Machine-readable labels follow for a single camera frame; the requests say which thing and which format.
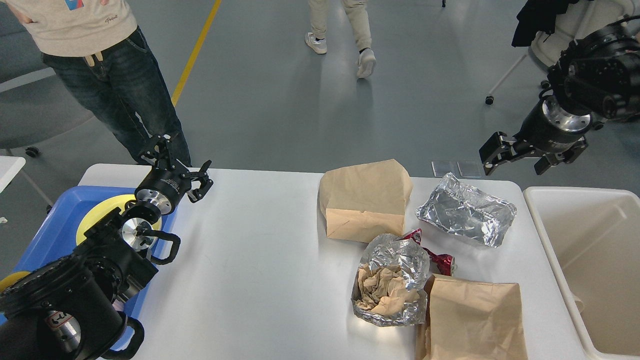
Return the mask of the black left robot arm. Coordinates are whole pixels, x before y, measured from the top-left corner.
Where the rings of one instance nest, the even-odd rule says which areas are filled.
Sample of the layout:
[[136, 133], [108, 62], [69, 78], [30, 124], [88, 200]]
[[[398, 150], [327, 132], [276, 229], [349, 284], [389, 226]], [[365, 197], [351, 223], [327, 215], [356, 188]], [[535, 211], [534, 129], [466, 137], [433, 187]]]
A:
[[190, 170], [168, 135], [139, 153], [151, 170], [124, 206], [115, 206], [66, 256], [20, 276], [1, 291], [3, 360], [130, 360], [145, 338], [142, 324], [115, 308], [137, 296], [178, 255], [178, 235], [156, 230], [183, 196], [200, 201], [213, 186], [211, 161]]

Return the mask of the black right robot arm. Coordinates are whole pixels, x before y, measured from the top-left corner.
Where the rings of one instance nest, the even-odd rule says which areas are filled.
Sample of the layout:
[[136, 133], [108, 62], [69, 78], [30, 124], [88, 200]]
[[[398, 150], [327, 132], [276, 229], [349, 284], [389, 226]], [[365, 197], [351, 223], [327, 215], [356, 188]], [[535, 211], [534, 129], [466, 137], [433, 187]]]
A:
[[575, 39], [547, 70], [551, 94], [539, 94], [519, 132], [495, 132], [478, 151], [484, 173], [522, 158], [537, 158], [535, 173], [570, 164], [588, 147], [586, 133], [605, 120], [639, 114], [639, 41], [627, 26], [638, 15], [609, 23]]

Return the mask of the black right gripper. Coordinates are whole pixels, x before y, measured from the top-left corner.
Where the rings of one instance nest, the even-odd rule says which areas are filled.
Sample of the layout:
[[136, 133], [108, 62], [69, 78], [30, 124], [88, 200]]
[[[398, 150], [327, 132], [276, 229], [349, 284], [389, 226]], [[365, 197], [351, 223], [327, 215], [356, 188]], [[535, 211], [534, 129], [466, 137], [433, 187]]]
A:
[[541, 157], [534, 164], [537, 175], [560, 163], [571, 164], [588, 147], [585, 134], [591, 127], [590, 114], [567, 112], [554, 95], [546, 95], [514, 136], [498, 131], [480, 147], [484, 174], [490, 176], [498, 166], [522, 158]]

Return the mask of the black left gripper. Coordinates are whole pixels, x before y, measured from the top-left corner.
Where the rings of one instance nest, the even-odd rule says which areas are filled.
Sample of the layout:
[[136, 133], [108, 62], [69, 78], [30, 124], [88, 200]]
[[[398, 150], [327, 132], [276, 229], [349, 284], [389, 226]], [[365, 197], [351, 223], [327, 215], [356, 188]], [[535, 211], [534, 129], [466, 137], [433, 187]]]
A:
[[[190, 202], [196, 203], [204, 198], [214, 182], [208, 175], [212, 164], [208, 160], [198, 171], [188, 171], [186, 178], [180, 173], [178, 150], [175, 141], [169, 135], [155, 135], [149, 139], [137, 159], [151, 170], [135, 190], [135, 200], [147, 202], [159, 210], [160, 215], [171, 214], [185, 193]], [[199, 187], [192, 188], [191, 182], [199, 182]]]

